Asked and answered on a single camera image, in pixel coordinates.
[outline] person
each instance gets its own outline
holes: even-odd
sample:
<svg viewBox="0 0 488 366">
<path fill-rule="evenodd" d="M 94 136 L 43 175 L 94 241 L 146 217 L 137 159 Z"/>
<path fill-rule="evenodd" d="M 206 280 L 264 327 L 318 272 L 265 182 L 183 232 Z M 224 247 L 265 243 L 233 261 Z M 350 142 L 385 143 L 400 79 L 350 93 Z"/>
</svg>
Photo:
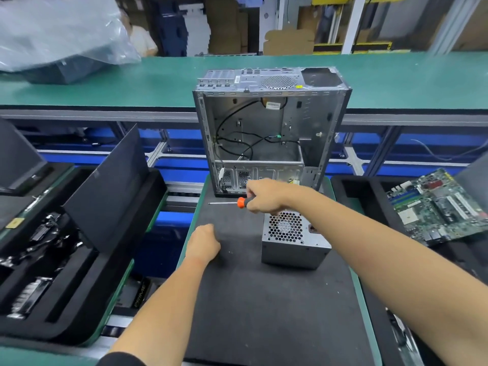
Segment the person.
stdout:
<svg viewBox="0 0 488 366">
<path fill-rule="evenodd" d="M 488 287 L 409 237 L 309 187 L 250 180 L 252 212 L 300 212 L 382 302 L 449 366 L 488 363 Z M 99 366 L 180 366 L 198 287 L 217 255 L 213 225 L 192 233 L 181 266 L 149 298 Z"/>
<path fill-rule="evenodd" d="M 122 24 L 129 35 L 130 42 L 136 48 L 141 57 L 156 56 L 158 47 L 156 46 L 151 35 L 143 27 L 132 25 L 127 13 L 120 9 Z"/>
</svg>

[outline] screwdriver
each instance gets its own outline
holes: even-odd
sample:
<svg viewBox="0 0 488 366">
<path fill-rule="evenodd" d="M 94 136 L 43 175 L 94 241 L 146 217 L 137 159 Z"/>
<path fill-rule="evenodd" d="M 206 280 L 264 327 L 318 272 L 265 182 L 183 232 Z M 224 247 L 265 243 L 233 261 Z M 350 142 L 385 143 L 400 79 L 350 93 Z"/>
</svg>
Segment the screwdriver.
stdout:
<svg viewBox="0 0 488 366">
<path fill-rule="evenodd" d="M 239 199 L 237 199 L 237 206 L 241 209 L 246 208 L 247 203 L 249 203 L 255 197 L 256 196 L 240 197 Z M 209 204 L 236 204 L 236 202 L 210 202 Z"/>
</svg>

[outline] black sleeve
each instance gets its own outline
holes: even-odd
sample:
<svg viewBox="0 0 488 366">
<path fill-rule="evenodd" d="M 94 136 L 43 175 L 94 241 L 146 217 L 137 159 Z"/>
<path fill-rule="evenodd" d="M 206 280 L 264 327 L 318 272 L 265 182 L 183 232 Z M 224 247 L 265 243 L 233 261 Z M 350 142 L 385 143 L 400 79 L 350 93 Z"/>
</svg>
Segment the black sleeve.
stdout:
<svg viewBox="0 0 488 366">
<path fill-rule="evenodd" d="M 106 354 L 97 366 L 146 366 L 139 358 L 129 353 L 112 352 Z"/>
</svg>

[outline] person in white shirt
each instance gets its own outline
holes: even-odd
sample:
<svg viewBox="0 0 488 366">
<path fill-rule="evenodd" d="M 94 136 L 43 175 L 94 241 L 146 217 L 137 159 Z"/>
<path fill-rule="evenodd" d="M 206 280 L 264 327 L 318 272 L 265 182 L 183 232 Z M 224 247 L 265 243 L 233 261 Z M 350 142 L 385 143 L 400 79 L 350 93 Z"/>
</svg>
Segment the person in white shirt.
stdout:
<svg viewBox="0 0 488 366">
<path fill-rule="evenodd" d="M 122 24 L 127 30 L 130 42 L 136 48 L 140 56 L 156 56 L 158 47 L 154 43 L 151 35 L 143 27 L 134 26 L 131 24 L 129 16 L 124 10 L 120 10 Z"/>
</svg>

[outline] white shirt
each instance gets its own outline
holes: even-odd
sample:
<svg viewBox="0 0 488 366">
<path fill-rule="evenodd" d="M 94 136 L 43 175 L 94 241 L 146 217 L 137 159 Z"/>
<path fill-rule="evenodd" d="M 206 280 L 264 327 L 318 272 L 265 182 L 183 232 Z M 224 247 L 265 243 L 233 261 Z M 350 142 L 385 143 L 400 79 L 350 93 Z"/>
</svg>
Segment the white shirt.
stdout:
<svg viewBox="0 0 488 366">
<path fill-rule="evenodd" d="M 134 45 L 140 56 L 146 56 L 148 50 L 158 48 L 149 32 L 139 26 L 132 26 L 130 42 Z"/>
</svg>

